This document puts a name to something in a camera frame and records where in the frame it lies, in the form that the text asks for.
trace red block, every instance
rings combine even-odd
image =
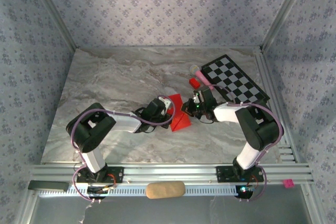
[[[195,78],[191,78],[189,80],[189,84],[194,88],[194,89],[198,89],[201,84],[195,79]]]
[[[285,179],[282,181],[282,183],[284,184],[285,188],[294,187],[294,182],[292,179]]]
[[[181,111],[182,108],[182,99],[180,94],[174,94],[169,96],[170,99],[172,99],[174,105],[175,105],[175,116],[173,118],[173,121],[170,125],[172,131],[178,131],[183,128],[186,128],[191,125],[191,122],[189,120],[189,117],[187,114],[183,113]],[[167,114],[172,115],[173,114],[173,108],[167,110]]]

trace blue floral wallpaper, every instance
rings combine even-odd
[[[336,223],[336,0],[297,0],[267,52],[293,136]]]
[[[79,47],[258,45],[283,0],[53,0]]]
[[[40,0],[0,0],[0,223],[40,162],[72,54]]]

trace black and white checkerboard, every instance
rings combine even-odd
[[[236,103],[269,100],[269,96],[228,55],[205,64],[201,72],[211,84],[220,85],[231,91],[232,95],[227,96],[225,90],[216,87],[226,101],[231,101],[231,97],[235,98]]]

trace marble surface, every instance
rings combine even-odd
[[[193,89],[189,67],[228,54],[261,88],[253,53],[249,50],[202,48],[77,49],[44,150],[42,162],[78,161],[66,125],[94,102],[106,109],[129,112],[159,94],[180,93],[186,101]],[[223,99],[217,91],[216,97]],[[202,124],[172,132],[158,127],[151,134],[110,132],[100,145],[108,163],[231,163],[245,145],[235,123]],[[276,147],[263,163],[279,160]]]

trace beige sponge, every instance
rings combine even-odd
[[[184,194],[185,185],[182,181],[157,182],[146,187],[146,196],[150,199],[181,197]]]

